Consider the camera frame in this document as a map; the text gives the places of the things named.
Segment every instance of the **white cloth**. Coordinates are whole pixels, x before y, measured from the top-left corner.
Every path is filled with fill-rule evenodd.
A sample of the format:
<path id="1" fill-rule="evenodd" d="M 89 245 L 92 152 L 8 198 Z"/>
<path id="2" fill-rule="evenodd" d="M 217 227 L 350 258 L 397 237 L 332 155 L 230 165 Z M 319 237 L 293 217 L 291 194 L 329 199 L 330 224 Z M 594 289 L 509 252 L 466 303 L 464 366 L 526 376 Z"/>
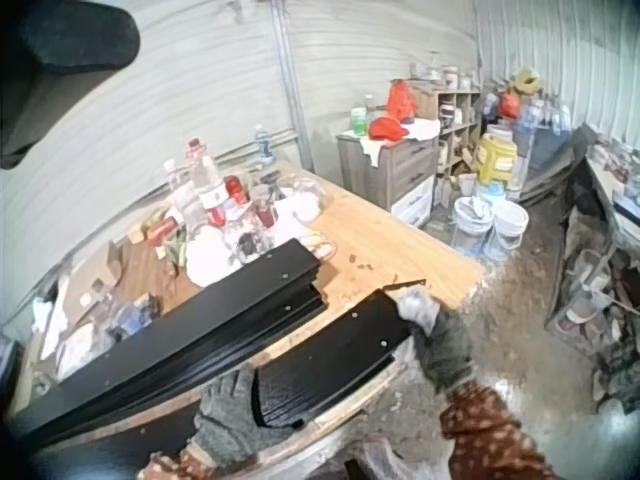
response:
<path id="1" fill-rule="evenodd" d="M 440 122 L 438 120 L 425 120 L 416 118 L 411 125 L 402 125 L 409 130 L 404 138 L 412 138 L 418 141 L 431 140 L 440 135 Z M 389 140 L 371 140 L 368 136 L 359 137 L 362 151 L 371 157 L 371 166 L 378 168 L 380 162 L 380 150 L 384 146 L 393 145 Z"/>

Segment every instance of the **gray knit glove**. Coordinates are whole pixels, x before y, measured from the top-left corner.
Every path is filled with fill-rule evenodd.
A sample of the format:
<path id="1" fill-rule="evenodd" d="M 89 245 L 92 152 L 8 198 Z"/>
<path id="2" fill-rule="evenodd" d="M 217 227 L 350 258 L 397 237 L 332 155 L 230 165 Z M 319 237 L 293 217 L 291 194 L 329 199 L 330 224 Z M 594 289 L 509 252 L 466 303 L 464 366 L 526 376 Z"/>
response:
<path id="1" fill-rule="evenodd" d="M 191 442 L 204 450 L 217 466 L 225 468 L 247 460 L 260 450 L 286 440 L 293 428 L 257 425 L 251 407 L 255 369 L 240 370 L 216 378 L 202 394 L 194 423 L 198 432 Z"/>
<path id="2" fill-rule="evenodd" d="M 433 308 L 434 300 L 423 289 L 411 289 L 398 301 L 400 316 L 413 322 L 415 347 L 424 376 L 436 393 L 449 394 L 474 378 L 471 340 L 455 312 Z"/>

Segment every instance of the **shelf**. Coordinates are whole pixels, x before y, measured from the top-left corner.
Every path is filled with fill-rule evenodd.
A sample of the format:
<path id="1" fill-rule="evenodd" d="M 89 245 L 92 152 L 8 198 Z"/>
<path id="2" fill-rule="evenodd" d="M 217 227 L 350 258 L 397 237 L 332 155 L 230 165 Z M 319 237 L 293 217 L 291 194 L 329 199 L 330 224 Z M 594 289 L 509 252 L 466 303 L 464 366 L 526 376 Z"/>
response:
<path id="1" fill-rule="evenodd" d="M 476 122 L 461 123 L 459 125 L 453 125 L 449 128 L 445 128 L 441 130 L 440 135 L 447 135 L 448 133 L 457 132 L 458 130 L 464 130 L 467 127 L 473 127 L 474 125 L 476 125 Z"/>

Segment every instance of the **metal rod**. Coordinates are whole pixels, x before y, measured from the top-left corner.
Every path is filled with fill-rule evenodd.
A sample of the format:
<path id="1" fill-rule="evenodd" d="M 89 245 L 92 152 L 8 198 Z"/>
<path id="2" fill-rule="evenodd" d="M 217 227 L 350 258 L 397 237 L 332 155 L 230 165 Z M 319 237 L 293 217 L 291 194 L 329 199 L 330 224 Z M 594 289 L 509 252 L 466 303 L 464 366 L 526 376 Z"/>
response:
<path id="1" fill-rule="evenodd" d="M 300 91 L 298 90 L 298 81 L 293 65 L 293 58 L 291 56 L 291 47 L 289 46 L 289 35 L 287 34 L 287 25 L 284 18 L 283 0 L 271 0 L 271 15 L 273 17 L 273 28 L 278 44 L 280 70 L 282 71 L 282 78 L 284 80 L 284 87 L 287 94 L 287 103 L 289 104 L 289 114 L 291 115 L 293 128 L 298 134 L 300 163 L 305 170 L 315 172 L 313 157 L 311 155 L 311 144 L 309 142 L 307 125 L 302 110 Z"/>

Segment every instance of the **white bucket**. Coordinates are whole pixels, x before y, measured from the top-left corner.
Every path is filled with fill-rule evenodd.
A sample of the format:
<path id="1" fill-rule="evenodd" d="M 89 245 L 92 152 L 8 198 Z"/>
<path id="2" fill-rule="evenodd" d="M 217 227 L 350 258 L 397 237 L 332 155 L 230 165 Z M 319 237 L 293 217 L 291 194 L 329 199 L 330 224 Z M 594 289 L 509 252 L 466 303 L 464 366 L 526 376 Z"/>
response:
<path id="1" fill-rule="evenodd" d="M 485 248 L 485 254 L 491 260 L 502 262 L 522 243 L 529 214 L 520 205 L 504 201 L 494 209 L 493 232 Z"/>
<path id="2" fill-rule="evenodd" d="M 455 201 L 454 220 L 456 228 L 453 232 L 451 246 L 468 257 L 475 258 L 482 251 L 487 232 L 493 225 L 493 212 L 487 205 L 486 215 L 482 218 L 472 217 L 464 208 L 470 207 L 473 197 L 461 197 Z"/>

